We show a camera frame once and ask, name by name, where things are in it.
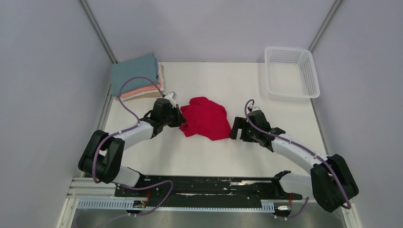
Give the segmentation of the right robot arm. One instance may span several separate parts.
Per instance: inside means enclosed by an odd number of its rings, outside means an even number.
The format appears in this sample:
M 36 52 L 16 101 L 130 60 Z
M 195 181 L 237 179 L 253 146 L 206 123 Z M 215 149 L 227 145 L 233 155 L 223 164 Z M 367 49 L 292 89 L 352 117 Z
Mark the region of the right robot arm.
M 271 191 L 275 197 L 281 199 L 289 193 L 313 197 L 328 212 L 352 207 L 350 200 L 358 195 L 359 189 L 342 156 L 328 156 L 303 146 L 284 130 L 271 127 L 260 109 L 247 113 L 245 117 L 235 117 L 230 138 L 237 139 L 238 131 L 242 141 L 258 143 L 308 173 L 308 176 L 289 173 L 274 182 Z

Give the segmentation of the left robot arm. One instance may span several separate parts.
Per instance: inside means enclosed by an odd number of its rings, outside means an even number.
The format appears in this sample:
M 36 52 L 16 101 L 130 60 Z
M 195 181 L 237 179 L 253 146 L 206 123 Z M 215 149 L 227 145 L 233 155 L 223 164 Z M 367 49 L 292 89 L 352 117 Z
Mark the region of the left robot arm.
M 185 123 L 177 104 L 166 98 L 158 98 L 151 111 L 139 123 L 116 133 L 95 131 L 79 162 L 78 168 L 103 183 L 127 186 L 128 192 L 139 197 L 145 191 L 141 174 L 122 165 L 126 149 L 156 137 L 165 126 L 179 127 Z

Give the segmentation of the red t shirt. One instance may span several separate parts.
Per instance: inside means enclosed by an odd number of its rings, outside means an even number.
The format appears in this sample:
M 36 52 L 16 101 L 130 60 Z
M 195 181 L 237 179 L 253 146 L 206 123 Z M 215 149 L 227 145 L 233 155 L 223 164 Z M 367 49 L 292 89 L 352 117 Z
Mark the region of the red t shirt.
M 231 127 L 226 109 L 206 97 L 194 97 L 180 108 L 186 122 L 179 129 L 186 137 L 201 135 L 212 141 L 230 137 Z

